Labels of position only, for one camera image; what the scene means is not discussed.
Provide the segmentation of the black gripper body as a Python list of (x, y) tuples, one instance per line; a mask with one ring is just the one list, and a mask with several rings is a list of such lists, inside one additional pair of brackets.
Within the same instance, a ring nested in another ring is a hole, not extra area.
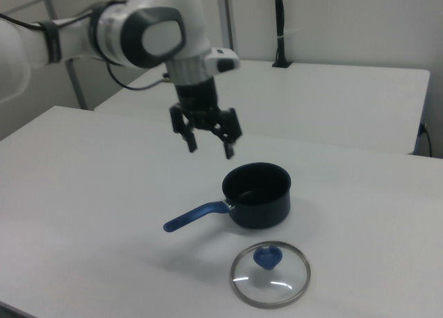
[(174, 129), (185, 127), (185, 116), (199, 130), (213, 130), (218, 124), (220, 109), (214, 78), (196, 85), (176, 85), (179, 102), (174, 106)]

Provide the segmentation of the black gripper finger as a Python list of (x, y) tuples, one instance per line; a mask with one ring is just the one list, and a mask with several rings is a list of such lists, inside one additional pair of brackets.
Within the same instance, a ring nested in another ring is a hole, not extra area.
[(228, 108), (218, 111), (215, 124), (210, 131), (221, 139), (226, 158), (231, 159), (234, 156), (233, 146), (242, 135), (235, 109)]
[(194, 152), (197, 149), (197, 142), (193, 133), (194, 123), (188, 119), (178, 103), (171, 106), (170, 117), (174, 133), (182, 136), (188, 145), (189, 152)]

